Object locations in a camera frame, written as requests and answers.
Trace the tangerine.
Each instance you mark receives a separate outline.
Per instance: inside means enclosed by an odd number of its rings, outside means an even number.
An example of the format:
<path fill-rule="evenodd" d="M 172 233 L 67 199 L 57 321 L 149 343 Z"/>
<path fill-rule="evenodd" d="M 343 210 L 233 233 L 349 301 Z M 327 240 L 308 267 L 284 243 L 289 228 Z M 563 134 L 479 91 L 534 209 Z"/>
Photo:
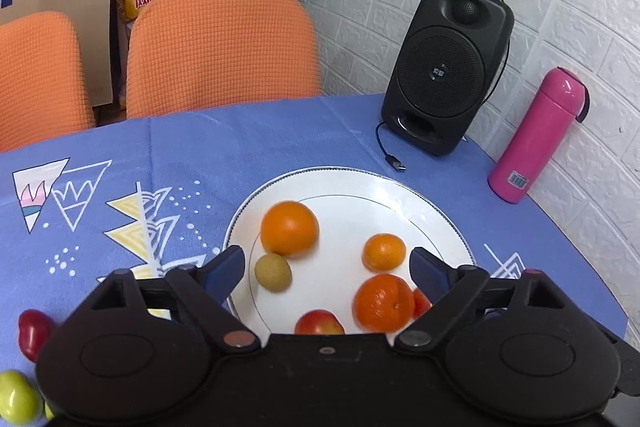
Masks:
<path fill-rule="evenodd" d="M 367 332 L 390 334 L 407 326 L 414 312 L 410 286 L 393 274 L 378 274 L 361 284 L 352 300 L 356 324 Z"/>

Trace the brown kiwi fruit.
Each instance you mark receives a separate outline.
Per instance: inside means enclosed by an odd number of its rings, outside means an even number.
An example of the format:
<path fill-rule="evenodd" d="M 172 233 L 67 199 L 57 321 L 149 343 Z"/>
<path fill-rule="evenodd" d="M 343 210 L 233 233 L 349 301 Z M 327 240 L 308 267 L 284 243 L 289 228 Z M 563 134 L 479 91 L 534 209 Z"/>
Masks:
<path fill-rule="evenodd" d="M 254 266 L 254 274 L 259 285 L 272 293 L 286 291 L 292 284 L 290 265 L 276 254 L 260 257 Z"/>

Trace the small yellow orange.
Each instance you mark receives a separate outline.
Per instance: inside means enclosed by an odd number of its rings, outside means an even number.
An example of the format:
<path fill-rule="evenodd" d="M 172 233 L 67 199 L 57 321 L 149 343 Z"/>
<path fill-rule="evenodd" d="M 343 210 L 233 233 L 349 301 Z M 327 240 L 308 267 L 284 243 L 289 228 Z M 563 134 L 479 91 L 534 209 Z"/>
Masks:
<path fill-rule="evenodd" d="M 381 233 L 371 236 L 364 244 L 361 260 L 372 272 L 390 272 L 402 265 L 406 254 L 407 247 L 400 237 Z"/>

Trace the large orange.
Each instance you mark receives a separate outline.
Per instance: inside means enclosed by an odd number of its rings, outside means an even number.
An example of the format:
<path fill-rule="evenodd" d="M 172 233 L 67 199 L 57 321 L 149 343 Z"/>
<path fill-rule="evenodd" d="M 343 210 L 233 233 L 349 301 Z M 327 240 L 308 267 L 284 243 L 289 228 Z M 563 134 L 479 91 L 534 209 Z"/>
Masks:
<path fill-rule="evenodd" d="M 314 213 L 294 200 L 272 206 L 260 224 L 260 241 L 265 251 L 287 258 L 308 254 L 317 244 L 319 233 Z"/>

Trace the red yellow peach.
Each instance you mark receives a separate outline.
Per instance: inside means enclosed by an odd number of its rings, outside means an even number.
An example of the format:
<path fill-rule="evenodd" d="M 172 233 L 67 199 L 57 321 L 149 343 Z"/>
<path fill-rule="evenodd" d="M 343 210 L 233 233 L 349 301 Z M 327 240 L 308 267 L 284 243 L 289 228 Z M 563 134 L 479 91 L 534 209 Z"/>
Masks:
<path fill-rule="evenodd" d="M 295 335 L 344 335 L 345 329 L 330 311 L 315 309 L 305 313 L 294 326 Z"/>

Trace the red apple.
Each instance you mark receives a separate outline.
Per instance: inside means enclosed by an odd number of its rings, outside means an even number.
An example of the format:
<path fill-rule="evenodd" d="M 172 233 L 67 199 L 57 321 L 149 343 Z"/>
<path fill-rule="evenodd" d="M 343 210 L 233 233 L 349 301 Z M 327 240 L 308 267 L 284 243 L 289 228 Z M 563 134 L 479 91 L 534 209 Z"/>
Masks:
<path fill-rule="evenodd" d="M 428 299 L 417 287 L 413 289 L 412 295 L 414 300 L 412 318 L 416 321 L 417 319 L 420 319 L 426 311 L 431 309 L 432 303 L 431 300 Z"/>

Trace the blue patterned tablecloth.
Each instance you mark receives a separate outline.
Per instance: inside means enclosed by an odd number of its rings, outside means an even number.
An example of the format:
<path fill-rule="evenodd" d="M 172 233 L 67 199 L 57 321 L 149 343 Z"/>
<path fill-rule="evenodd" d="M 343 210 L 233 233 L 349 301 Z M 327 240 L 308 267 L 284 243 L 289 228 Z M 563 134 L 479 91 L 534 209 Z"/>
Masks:
<path fill-rule="evenodd" d="M 489 190 L 491 159 L 464 142 L 435 158 L 378 130 L 376 95 L 336 96 L 134 119 L 1 157 L 1 365 L 30 372 L 17 346 L 27 309 L 63 320 L 101 277 L 140 259 L 108 235 L 134 195 L 156 235 L 142 262 L 164 266 L 215 256 L 244 199 L 307 167 L 362 169 L 419 192 L 450 218 L 487 271 L 546 271 L 617 334 L 628 319 L 612 285 L 534 202 L 509 205 Z"/>

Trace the white round plate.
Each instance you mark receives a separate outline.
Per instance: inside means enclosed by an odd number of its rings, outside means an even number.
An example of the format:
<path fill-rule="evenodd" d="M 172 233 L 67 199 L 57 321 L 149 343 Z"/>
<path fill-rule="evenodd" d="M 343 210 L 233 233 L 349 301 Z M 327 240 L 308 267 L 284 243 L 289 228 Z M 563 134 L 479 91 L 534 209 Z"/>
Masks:
<path fill-rule="evenodd" d="M 272 293 L 256 281 L 254 266 L 265 254 L 262 217 L 285 200 L 311 210 L 319 239 L 308 254 L 291 260 L 291 286 Z M 244 275 L 228 299 L 230 310 L 261 340 L 291 334 L 299 317 L 315 309 L 333 313 L 346 333 L 359 333 L 352 299 L 372 275 L 361 255 L 378 233 L 398 236 L 408 249 L 423 247 L 453 268 L 475 261 L 454 222 L 412 188 L 359 169 L 300 169 L 256 188 L 229 223 L 224 243 L 241 247 L 245 255 Z"/>

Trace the dark red plum back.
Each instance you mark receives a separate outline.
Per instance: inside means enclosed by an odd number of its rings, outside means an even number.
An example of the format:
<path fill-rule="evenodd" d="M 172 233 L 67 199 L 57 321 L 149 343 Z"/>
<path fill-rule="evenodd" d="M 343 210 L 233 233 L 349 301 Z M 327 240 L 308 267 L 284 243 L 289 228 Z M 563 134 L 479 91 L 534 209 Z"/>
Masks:
<path fill-rule="evenodd" d="M 55 321 L 49 315 L 28 309 L 18 317 L 17 343 L 26 359 L 35 362 L 43 346 L 56 329 Z"/>

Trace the black speaker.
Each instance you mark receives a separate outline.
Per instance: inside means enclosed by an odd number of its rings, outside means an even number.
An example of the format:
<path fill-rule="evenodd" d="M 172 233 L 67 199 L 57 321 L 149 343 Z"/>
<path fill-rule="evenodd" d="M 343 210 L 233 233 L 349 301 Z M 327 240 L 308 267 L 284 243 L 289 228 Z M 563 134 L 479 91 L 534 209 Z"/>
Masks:
<path fill-rule="evenodd" d="M 454 151 L 508 56 L 514 14 L 503 0 L 421 0 L 381 109 L 424 152 Z"/>

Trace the pink water bottle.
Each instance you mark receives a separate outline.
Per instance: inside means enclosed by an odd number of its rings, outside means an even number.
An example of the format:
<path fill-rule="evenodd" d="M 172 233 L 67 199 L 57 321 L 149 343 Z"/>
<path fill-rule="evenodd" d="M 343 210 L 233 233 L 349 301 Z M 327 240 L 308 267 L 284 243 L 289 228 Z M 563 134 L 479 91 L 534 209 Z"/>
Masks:
<path fill-rule="evenodd" d="M 574 122 L 583 122 L 590 93 L 574 72 L 555 67 L 544 76 L 511 141 L 488 176 L 494 193 L 521 202 L 547 166 Z"/>

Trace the right orange chair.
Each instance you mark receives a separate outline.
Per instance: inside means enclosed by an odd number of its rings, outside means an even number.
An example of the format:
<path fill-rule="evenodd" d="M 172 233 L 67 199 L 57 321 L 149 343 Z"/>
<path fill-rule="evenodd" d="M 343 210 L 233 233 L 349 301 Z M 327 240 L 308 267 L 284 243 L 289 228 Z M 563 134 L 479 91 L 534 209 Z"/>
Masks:
<path fill-rule="evenodd" d="M 297 0 L 152 0 L 132 26 L 130 119 L 319 93 L 317 35 Z"/>

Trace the orange chair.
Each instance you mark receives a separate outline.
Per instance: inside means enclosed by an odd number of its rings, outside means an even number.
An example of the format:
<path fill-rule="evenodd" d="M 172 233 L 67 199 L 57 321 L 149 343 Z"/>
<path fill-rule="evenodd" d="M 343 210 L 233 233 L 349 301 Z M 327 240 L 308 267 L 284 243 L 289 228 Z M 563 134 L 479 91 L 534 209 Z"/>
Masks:
<path fill-rule="evenodd" d="M 130 119 L 319 93 L 317 35 L 297 0 L 152 0 L 132 26 Z"/>
<path fill-rule="evenodd" d="M 96 127 L 73 22 L 40 12 L 1 26 L 1 150 Z"/>

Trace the left orange chair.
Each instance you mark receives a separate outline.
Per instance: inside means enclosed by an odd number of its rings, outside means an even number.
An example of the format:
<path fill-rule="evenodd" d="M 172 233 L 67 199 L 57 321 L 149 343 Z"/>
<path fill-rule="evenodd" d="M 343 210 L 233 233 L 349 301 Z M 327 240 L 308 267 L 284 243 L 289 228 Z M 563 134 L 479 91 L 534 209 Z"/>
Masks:
<path fill-rule="evenodd" d="M 1 150 L 96 127 L 73 22 L 40 12 L 1 26 Z"/>

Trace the brown paper bag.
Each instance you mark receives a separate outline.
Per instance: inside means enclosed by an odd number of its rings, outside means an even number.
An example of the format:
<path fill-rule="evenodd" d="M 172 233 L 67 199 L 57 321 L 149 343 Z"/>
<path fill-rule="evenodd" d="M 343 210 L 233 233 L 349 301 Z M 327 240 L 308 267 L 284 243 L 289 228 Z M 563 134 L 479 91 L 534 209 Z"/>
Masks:
<path fill-rule="evenodd" d="M 1 21 L 44 11 L 60 12 L 73 22 L 92 106 L 115 101 L 120 67 L 116 0 L 1 0 Z"/>

